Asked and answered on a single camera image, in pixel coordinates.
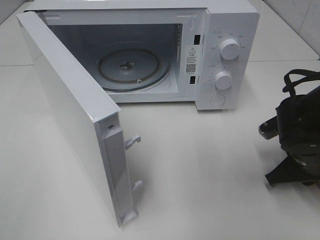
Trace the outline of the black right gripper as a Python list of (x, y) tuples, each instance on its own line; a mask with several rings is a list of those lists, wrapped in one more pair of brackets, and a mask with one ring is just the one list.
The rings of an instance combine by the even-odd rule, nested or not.
[(276, 108), (280, 147), (287, 156), (265, 175), (271, 187), (320, 181), (320, 88), (284, 99)]

